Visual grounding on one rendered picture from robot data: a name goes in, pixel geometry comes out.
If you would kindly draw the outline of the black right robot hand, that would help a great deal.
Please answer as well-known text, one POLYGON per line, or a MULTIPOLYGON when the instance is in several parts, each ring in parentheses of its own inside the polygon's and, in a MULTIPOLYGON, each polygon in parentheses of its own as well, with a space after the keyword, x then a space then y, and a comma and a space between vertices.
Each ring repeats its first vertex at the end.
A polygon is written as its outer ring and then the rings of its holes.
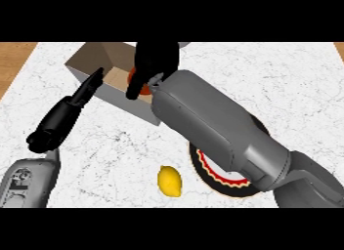
POLYGON ((157 74, 162 74, 162 79, 166 79, 178 70, 178 65, 179 43, 176 41, 139 42, 135 52, 135 74, 130 79, 126 98, 135 100, 148 80, 157 74))

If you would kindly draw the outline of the red tomato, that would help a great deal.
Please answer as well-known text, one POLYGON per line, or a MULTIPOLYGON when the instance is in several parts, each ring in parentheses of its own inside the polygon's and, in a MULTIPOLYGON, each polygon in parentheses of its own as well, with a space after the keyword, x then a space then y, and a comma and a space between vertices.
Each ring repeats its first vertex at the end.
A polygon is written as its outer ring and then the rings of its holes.
MULTIPOLYGON (((128 83, 129 83, 129 84, 130 84, 130 80, 132 80, 132 77, 133 77, 135 72, 136 72, 136 69, 132 68, 132 70, 130 70, 130 72, 129 72, 129 76, 128 76, 128 83)), ((151 91, 150 91, 150 89, 148 89, 147 84, 144 84, 144 86, 142 86, 141 95, 142 95, 142 96, 151 95, 151 91)))

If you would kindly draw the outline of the cardboard box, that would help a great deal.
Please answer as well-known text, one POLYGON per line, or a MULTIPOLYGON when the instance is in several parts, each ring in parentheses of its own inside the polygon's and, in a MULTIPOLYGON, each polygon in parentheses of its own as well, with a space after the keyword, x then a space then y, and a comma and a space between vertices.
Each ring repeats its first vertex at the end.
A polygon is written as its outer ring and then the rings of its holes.
POLYGON ((160 124, 151 112, 151 92, 142 88, 135 101, 126 99, 129 78, 135 72, 135 47, 125 42, 85 42, 65 62, 80 82, 102 67, 102 85, 95 96, 153 125, 160 124))

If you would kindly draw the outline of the black red patterned plate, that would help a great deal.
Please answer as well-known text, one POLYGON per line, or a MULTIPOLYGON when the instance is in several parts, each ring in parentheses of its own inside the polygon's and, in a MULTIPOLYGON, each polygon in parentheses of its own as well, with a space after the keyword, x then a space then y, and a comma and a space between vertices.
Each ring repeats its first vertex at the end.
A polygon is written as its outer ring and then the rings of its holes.
POLYGON ((190 145, 190 156, 202 181, 219 194, 231 198, 246 198, 259 193, 259 190, 244 177, 225 177, 225 172, 207 160, 207 156, 194 145, 190 145))

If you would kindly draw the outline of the yellow lemon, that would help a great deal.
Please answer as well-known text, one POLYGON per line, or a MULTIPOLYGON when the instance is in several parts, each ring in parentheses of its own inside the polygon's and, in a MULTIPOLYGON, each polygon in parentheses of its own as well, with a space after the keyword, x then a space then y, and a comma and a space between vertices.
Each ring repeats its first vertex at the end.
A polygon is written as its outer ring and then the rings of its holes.
POLYGON ((157 173, 157 186, 169 197, 179 197, 182 193, 182 179, 172 166, 162 166, 157 173))

